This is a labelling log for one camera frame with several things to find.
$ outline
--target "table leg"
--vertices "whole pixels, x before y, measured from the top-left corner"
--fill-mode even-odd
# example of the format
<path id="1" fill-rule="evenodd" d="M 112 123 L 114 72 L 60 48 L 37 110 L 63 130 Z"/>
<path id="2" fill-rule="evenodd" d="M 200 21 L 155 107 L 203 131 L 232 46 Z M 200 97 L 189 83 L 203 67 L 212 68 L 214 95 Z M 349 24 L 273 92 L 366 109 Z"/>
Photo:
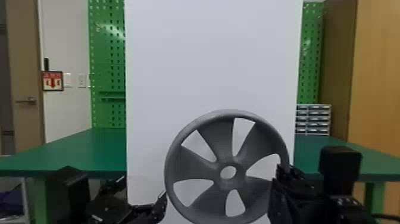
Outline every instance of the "table leg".
<path id="1" fill-rule="evenodd" d="M 46 182 L 44 178 L 34 179 L 35 223 L 47 224 Z"/>
<path id="2" fill-rule="evenodd" d="M 30 224 L 30 211 L 29 211 L 29 199 L 28 199 L 28 189 L 26 184 L 26 178 L 21 178 L 21 187 L 22 187 L 22 200 L 24 206 L 24 218 L 25 224 Z"/>
<path id="3" fill-rule="evenodd" d="M 383 213 L 385 202 L 385 183 L 365 183 L 364 205 L 373 213 Z"/>

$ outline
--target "door handle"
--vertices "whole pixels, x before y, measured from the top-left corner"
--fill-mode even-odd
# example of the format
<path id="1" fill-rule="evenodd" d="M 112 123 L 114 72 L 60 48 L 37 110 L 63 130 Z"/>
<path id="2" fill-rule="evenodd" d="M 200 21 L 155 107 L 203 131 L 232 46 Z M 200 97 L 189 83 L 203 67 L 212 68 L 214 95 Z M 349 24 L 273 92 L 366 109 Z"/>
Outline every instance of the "door handle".
<path id="1" fill-rule="evenodd" d="M 36 104 L 36 99 L 34 97 L 28 97 L 25 100 L 16 100 L 15 101 L 17 104 L 30 104 L 30 105 L 35 105 Z"/>
<path id="2" fill-rule="evenodd" d="M 1 132 L 1 134 L 5 135 L 5 136 L 14 136 L 14 131 L 13 130 L 3 130 Z"/>

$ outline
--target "red sign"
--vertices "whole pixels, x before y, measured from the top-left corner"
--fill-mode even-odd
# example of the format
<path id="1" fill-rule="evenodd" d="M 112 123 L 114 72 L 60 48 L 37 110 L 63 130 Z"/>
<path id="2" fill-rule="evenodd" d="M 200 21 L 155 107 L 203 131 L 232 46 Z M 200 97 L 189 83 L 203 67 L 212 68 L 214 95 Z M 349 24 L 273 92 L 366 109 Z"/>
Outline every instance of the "red sign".
<path id="1" fill-rule="evenodd" d="M 62 71 L 43 71 L 43 90 L 44 91 L 63 91 L 63 72 Z"/>

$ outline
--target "gray fan wheel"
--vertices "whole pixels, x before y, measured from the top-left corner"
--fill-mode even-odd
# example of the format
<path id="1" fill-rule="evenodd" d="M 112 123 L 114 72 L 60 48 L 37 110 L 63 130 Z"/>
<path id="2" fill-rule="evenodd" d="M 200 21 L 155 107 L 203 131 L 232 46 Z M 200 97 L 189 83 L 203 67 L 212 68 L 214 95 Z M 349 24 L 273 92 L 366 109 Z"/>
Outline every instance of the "gray fan wheel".
<path id="1" fill-rule="evenodd" d="M 254 123 L 241 146 L 233 156 L 232 137 L 235 119 Z M 217 157 L 210 162 L 182 146 L 183 141 L 197 130 Z M 278 131 L 260 116 L 240 110 L 217 110 L 205 114 L 184 127 L 175 137 L 165 160 L 164 181 L 167 194 L 176 210 L 195 224 L 251 223 L 266 214 L 271 182 L 250 177 L 246 171 L 258 160 L 278 154 L 280 164 L 289 171 L 289 156 Z M 236 168 L 231 179 L 220 177 L 227 167 Z M 185 206 L 174 191 L 174 183 L 189 179 L 206 179 L 213 185 L 204 191 L 190 206 Z M 226 215 L 227 196 L 236 189 L 245 211 L 233 217 Z"/>

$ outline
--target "green workbench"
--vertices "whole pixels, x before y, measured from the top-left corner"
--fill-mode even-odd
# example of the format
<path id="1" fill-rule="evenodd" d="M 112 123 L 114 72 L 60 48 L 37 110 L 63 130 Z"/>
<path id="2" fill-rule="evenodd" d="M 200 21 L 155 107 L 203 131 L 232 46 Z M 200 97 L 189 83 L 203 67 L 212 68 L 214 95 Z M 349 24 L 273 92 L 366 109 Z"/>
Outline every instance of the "green workbench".
<path id="1" fill-rule="evenodd" d="M 363 154 L 360 181 L 367 183 L 365 204 L 373 212 L 382 212 L 385 182 L 400 181 L 400 158 L 327 136 L 296 136 L 295 166 L 310 179 L 321 179 L 318 172 L 319 153 L 326 145 L 346 145 Z M 93 179 L 124 175 L 125 130 L 90 129 L 12 157 L 2 158 L 0 176 L 35 179 L 36 223 L 46 224 L 44 177 L 64 166 L 84 170 Z"/>

